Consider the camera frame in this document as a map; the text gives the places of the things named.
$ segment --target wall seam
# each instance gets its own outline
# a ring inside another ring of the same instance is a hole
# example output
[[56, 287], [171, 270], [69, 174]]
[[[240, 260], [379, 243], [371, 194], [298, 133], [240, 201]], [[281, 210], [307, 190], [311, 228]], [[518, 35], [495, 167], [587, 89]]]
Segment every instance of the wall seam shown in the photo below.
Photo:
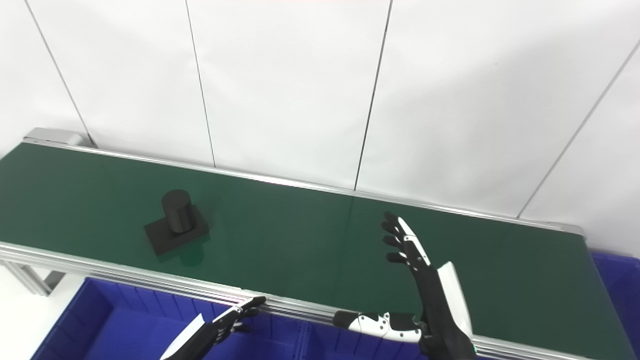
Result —
[[542, 180], [536, 186], [536, 188], [533, 190], [533, 192], [531, 193], [531, 196], [529, 196], [529, 198], [525, 202], [524, 206], [522, 206], [522, 209], [520, 210], [520, 212], [518, 212], [518, 216], [516, 216], [516, 218], [520, 218], [522, 216], [522, 214], [527, 209], [527, 207], [529, 206], [529, 204], [531, 203], [533, 198], [535, 198], [535, 196], [538, 194], [538, 192], [540, 191], [542, 186], [545, 184], [545, 182], [549, 178], [549, 175], [557, 167], [558, 163], [560, 163], [560, 161], [562, 160], [564, 154], [566, 154], [567, 150], [571, 147], [573, 141], [578, 137], [578, 135], [580, 134], [580, 132], [582, 131], [584, 126], [587, 124], [587, 122], [589, 121], [589, 119], [591, 118], [591, 116], [593, 115], [595, 110], [598, 108], [598, 106], [602, 102], [602, 99], [604, 99], [605, 96], [609, 93], [609, 90], [611, 89], [613, 84], [619, 78], [620, 74], [624, 71], [624, 69], [627, 66], [627, 64], [629, 63], [629, 61], [634, 57], [636, 51], [638, 50], [638, 47], [640, 47], [640, 40], [638, 40], [636, 42], [636, 44], [634, 45], [633, 49], [631, 49], [631, 52], [629, 53], [629, 55], [627, 55], [627, 57], [625, 58], [625, 61], [622, 62], [622, 65], [620, 65], [620, 68], [618, 69], [618, 71], [616, 71], [616, 73], [613, 75], [613, 78], [611, 78], [610, 82], [604, 88], [604, 90], [602, 91], [602, 93], [600, 94], [600, 96], [598, 97], [596, 102], [593, 104], [593, 106], [591, 107], [591, 109], [589, 110], [587, 115], [584, 117], [584, 119], [582, 120], [582, 122], [580, 123], [578, 128], [575, 130], [575, 132], [573, 133], [573, 135], [571, 136], [569, 141], [566, 143], [566, 145], [564, 146], [564, 148], [562, 149], [560, 154], [558, 154], [556, 160], [553, 162], [553, 164], [551, 164], [551, 167], [547, 170], [547, 173], [542, 177]]
[[49, 53], [49, 56], [51, 57], [51, 61], [53, 61], [53, 65], [56, 67], [56, 71], [58, 72], [58, 76], [60, 77], [60, 80], [62, 80], [62, 85], [64, 85], [65, 90], [67, 91], [67, 95], [69, 96], [69, 99], [71, 100], [71, 103], [73, 104], [74, 109], [76, 110], [76, 114], [78, 115], [78, 118], [80, 118], [80, 122], [82, 123], [82, 125], [84, 127], [84, 130], [86, 131], [86, 135], [88, 136], [89, 141], [91, 142], [91, 144], [93, 146], [98, 147], [98, 145], [93, 140], [93, 137], [89, 133], [89, 128], [87, 127], [86, 122], [84, 121], [84, 118], [80, 114], [80, 109], [78, 109], [78, 106], [76, 104], [76, 100], [74, 100], [73, 95], [71, 95], [71, 90], [69, 90], [69, 86], [67, 85], [67, 82], [65, 81], [64, 76], [62, 76], [62, 71], [60, 70], [60, 67], [58, 66], [58, 62], [56, 61], [55, 57], [53, 56], [53, 52], [51, 51], [51, 48], [49, 47], [49, 43], [47, 42], [47, 39], [44, 37], [44, 33], [42, 32], [42, 28], [40, 27], [40, 24], [36, 20], [35, 14], [33, 13], [33, 10], [31, 9], [31, 5], [29, 5], [29, 1], [28, 0], [24, 0], [24, 4], [27, 6], [27, 9], [29, 10], [29, 14], [31, 15], [31, 18], [33, 19], [33, 22], [36, 25], [36, 28], [38, 29], [38, 33], [40, 34], [40, 38], [42, 39], [42, 42], [44, 43], [44, 46], [47, 49], [47, 52]]
[[196, 51], [196, 40], [193, 37], [193, 26], [191, 25], [191, 14], [189, 12], [189, 3], [184, 0], [184, 6], [187, 8], [187, 20], [189, 21], [189, 32], [191, 33], [191, 44], [193, 45], [193, 56], [196, 60], [196, 70], [198, 71], [198, 83], [200, 84], [200, 96], [202, 97], [202, 108], [204, 109], [204, 120], [207, 123], [207, 134], [209, 135], [209, 147], [211, 148], [211, 159], [213, 167], [216, 167], [216, 157], [213, 154], [213, 141], [211, 140], [211, 128], [209, 125], [209, 115], [207, 114], [207, 103], [204, 98], [204, 89], [202, 88], [202, 77], [200, 75], [200, 62], [198, 61], [198, 52]]
[[380, 65], [382, 64], [382, 54], [385, 51], [385, 42], [387, 41], [387, 30], [389, 29], [389, 18], [391, 18], [391, 8], [394, 0], [389, 1], [389, 9], [387, 10], [387, 21], [385, 22], [385, 32], [382, 35], [382, 44], [380, 45], [380, 56], [378, 57], [378, 67], [376, 68], [376, 77], [373, 81], [373, 90], [371, 92], [371, 102], [369, 103], [369, 112], [367, 114], [367, 123], [364, 128], [364, 137], [362, 138], [362, 148], [360, 149], [360, 159], [358, 160], [358, 170], [356, 171], [356, 179], [353, 183], [353, 190], [358, 188], [358, 178], [360, 177], [360, 167], [362, 166], [362, 156], [364, 155], [364, 147], [367, 143], [367, 133], [369, 131], [369, 121], [371, 120], [371, 110], [373, 109], [373, 100], [376, 97], [376, 87], [378, 86], [378, 76], [380, 75]]

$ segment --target black square base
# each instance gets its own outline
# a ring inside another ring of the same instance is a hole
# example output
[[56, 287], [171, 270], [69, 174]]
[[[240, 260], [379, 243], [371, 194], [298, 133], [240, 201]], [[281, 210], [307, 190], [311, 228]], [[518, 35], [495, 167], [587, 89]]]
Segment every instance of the black square base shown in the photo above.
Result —
[[196, 218], [196, 227], [184, 234], [175, 234], [171, 231], [166, 218], [145, 225], [147, 238], [156, 255], [164, 254], [209, 232], [209, 226], [196, 206], [193, 206], [193, 214]]

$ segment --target blue crate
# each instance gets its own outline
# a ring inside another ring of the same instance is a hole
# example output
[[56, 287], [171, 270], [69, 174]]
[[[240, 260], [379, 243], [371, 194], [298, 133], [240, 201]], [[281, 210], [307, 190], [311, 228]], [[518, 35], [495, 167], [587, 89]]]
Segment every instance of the blue crate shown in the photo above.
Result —
[[592, 252], [629, 342], [640, 359], [640, 259]]
[[[87, 279], [32, 360], [158, 360], [198, 314], [211, 321], [227, 306]], [[208, 360], [416, 360], [417, 345], [336, 327], [259, 314], [249, 334], [232, 334]]]

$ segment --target black cylinder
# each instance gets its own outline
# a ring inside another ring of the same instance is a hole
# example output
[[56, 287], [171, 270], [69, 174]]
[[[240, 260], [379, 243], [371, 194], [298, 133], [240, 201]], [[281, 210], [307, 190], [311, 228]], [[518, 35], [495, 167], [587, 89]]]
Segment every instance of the black cylinder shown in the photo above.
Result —
[[196, 226], [191, 197], [184, 190], [171, 190], [162, 197], [162, 207], [169, 229], [176, 234], [186, 233]]

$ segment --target black object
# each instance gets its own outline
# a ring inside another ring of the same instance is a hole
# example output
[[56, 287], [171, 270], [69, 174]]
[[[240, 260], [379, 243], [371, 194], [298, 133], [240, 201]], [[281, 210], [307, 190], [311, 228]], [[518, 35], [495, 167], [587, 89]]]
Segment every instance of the black object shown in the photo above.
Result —
[[209, 232], [209, 226], [189, 193], [171, 190], [162, 196], [165, 217], [145, 225], [145, 232], [156, 255], [164, 254], [178, 246]]

